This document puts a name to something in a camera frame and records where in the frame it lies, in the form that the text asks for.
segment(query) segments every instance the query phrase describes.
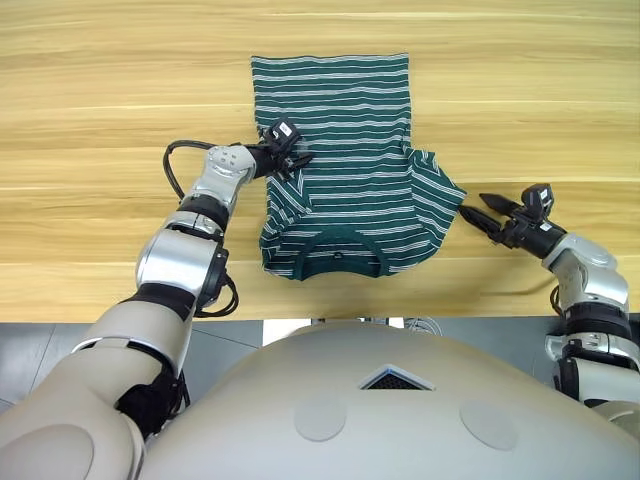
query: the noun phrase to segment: wood grain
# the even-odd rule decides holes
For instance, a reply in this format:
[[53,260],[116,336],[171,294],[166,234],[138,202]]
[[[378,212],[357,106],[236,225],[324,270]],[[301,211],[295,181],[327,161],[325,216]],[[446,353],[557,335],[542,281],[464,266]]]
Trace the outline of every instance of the wood grain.
[[[605,245],[640,309],[637,0],[0,4],[0,321],[91,322],[134,290],[176,206],[175,138],[255,141],[249,57],[410,54],[413,143],[470,193],[549,181],[554,221]],[[198,153],[175,157],[187,184]],[[225,246],[234,319],[549,314],[553,278],[460,219],[442,250],[383,279],[261,271],[262,181]]]

